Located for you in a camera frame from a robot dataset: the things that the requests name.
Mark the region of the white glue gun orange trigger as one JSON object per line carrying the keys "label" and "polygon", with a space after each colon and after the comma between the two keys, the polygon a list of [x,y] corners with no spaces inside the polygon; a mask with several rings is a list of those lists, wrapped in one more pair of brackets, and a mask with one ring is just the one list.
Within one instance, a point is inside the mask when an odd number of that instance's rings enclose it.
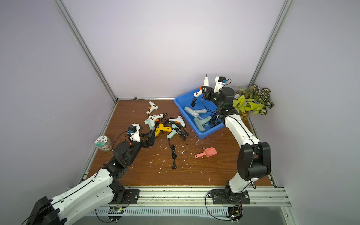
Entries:
{"label": "white glue gun orange trigger", "polygon": [[149,119],[150,119],[150,125],[151,125],[152,127],[155,126],[155,122],[161,120],[163,117],[164,117],[163,114],[151,115],[151,116],[149,117]]}

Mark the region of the large mint green glue gun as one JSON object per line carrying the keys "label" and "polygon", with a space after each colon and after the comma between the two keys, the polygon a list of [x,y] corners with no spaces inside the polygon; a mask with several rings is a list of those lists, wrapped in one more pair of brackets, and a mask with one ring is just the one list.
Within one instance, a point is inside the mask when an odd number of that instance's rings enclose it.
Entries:
{"label": "large mint green glue gun", "polygon": [[205,119],[200,119],[200,117],[196,117],[193,119],[194,124],[200,132],[205,132],[205,126],[209,126],[208,122],[212,119],[212,116],[208,116]]}

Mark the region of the large white glue gun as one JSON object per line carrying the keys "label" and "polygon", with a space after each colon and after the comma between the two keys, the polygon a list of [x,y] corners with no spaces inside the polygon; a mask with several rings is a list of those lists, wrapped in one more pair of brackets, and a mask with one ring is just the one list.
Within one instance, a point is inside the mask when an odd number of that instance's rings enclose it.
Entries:
{"label": "large white glue gun", "polygon": [[184,111],[187,112],[188,114],[192,115],[195,118],[198,118],[200,114],[207,113],[206,109],[194,110],[194,109],[190,108],[189,106],[186,106],[184,108]]}

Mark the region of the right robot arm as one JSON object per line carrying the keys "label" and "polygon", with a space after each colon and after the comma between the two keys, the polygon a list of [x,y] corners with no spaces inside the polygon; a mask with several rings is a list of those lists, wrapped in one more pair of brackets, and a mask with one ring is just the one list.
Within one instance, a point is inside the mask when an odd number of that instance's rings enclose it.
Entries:
{"label": "right robot arm", "polygon": [[202,86],[201,90],[204,99],[217,106],[216,117],[231,131],[240,147],[237,173],[228,181],[226,193],[242,193],[249,185],[271,173],[271,148],[267,142],[256,138],[242,121],[233,106],[232,88],[224,87],[216,92],[214,88]]}

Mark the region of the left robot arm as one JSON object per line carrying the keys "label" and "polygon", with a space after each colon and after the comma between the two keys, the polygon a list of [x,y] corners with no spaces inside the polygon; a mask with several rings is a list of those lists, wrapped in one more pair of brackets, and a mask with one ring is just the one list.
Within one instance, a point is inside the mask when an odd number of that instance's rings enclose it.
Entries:
{"label": "left robot arm", "polygon": [[39,199],[24,225],[72,225],[95,209],[109,203],[129,199],[119,179],[128,171],[142,148],[155,143],[155,130],[142,140],[139,133],[130,133],[129,142],[120,142],[112,151],[111,160],[89,179],[51,199]]}

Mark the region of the mint glue gun under white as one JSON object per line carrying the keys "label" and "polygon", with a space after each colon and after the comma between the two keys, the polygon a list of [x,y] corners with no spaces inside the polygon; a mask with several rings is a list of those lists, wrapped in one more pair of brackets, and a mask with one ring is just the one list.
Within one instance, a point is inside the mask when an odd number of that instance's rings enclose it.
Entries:
{"label": "mint glue gun under white", "polygon": [[148,125],[150,130],[154,130],[155,129],[155,121],[153,120],[152,117],[149,117],[147,120],[144,121],[145,125]]}

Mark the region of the yellow glue gun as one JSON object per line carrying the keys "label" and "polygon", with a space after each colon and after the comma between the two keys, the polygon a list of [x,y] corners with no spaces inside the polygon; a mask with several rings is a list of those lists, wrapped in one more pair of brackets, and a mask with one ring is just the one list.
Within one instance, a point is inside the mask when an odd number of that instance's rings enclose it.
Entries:
{"label": "yellow glue gun", "polygon": [[155,129],[155,137],[157,137],[160,134],[160,132],[162,132],[162,131],[171,133],[172,128],[165,127],[163,124],[160,123]]}

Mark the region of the blue plastic storage box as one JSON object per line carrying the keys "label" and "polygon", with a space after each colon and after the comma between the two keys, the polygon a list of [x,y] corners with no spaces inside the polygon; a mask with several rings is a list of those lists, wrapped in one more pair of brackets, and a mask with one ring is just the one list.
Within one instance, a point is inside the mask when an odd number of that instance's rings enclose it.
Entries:
{"label": "blue plastic storage box", "polygon": [[202,119],[199,119],[199,121],[206,120],[207,117],[211,116],[213,117],[216,109],[218,108],[214,103],[211,101],[205,100],[202,98],[202,96],[197,97],[197,101],[194,107],[190,106],[190,104],[193,101],[194,93],[200,91],[200,88],[198,87],[195,90],[189,91],[185,94],[182,94],[174,99],[174,102],[176,106],[178,107],[183,119],[189,124],[189,126],[193,129],[195,134],[200,138],[204,139],[208,137],[209,135],[221,130],[225,127],[223,122],[221,120],[215,120],[214,125],[210,124],[208,121],[205,125],[202,127],[204,128],[204,131],[200,131],[198,127],[196,126],[194,122],[194,116],[188,112],[185,111],[185,107],[190,107],[193,110],[207,110],[206,113],[200,113],[199,116]]}

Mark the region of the small mint glue gun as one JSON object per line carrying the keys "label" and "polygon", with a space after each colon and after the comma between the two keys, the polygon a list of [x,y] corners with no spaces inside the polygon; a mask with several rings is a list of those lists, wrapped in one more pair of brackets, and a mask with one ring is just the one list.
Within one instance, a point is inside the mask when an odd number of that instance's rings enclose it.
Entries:
{"label": "small mint glue gun", "polygon": [[171,125],[171,127],[172,127],[172,131],[170,132],[170,134],[168,134],[166,137],[167,137],[167,139],[168,140],[170,140],[173,136],[175,136],[176,134],[179,134],[179,128],[178,128],[178,126],[177,125],[175,125],[175,124],[172,124]]}

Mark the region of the small white glue gun far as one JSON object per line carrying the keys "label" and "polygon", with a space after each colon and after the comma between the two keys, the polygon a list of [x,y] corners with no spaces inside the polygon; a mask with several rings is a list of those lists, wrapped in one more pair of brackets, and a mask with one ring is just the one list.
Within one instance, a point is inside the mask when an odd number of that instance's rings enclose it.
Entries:
{"label": "small white glue gun far", "polygon": [[148,116],[151,115],[154,110],[158,110],[158,106],[152,101],[149,101],[149,105],[150,107],[148,107],[148,111],[146,112]]}

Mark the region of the potted green plant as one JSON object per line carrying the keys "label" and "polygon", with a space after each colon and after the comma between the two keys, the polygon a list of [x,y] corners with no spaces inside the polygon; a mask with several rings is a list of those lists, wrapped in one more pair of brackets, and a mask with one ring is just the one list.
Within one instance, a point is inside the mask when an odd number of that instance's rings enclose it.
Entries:
{"label": "potted green plant", "polygon": [[269,88],[260,88],[258,85],[243,89],[236,93],[238,97],[233,100],[233,107],[239,113],[241,120],[245,122],[250,115],[268,114],[268,110],[274,107],[271,101],[271,90]]}

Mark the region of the pink plastic scoop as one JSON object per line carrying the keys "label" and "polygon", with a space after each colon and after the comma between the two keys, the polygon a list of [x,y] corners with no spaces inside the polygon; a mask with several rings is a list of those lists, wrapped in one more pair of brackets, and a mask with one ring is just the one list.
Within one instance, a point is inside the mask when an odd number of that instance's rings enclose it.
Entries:
{"label": "pink plastic scoop", "polygon": [[211,156],[215,156],[217,154],[218,154],[217,150],[214,147],[210,147],[210,148],[204,149],[204,152],[195,155],[195,158],[200,158],[203,156],[211,157]]}

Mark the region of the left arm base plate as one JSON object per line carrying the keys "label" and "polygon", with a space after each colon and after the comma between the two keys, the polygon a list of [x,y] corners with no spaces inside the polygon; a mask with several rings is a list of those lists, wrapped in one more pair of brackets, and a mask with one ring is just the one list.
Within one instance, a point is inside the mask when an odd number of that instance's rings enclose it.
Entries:
{"label": "left arm base plate", "polygon": [[114,194],[109,204],[137,204],[139,198],[139,189],[126,189],[120,193]]}

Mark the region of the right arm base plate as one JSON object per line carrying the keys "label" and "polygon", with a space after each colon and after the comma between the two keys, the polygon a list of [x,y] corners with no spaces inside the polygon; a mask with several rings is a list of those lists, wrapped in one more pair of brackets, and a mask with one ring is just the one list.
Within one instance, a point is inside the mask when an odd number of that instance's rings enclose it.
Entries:
{"label": "right arm base plate", "polygon": [[247,190],[241,193],[233,193],[228,189],[212,189],[210,191],[210,198],[213,204],[251,204]]}

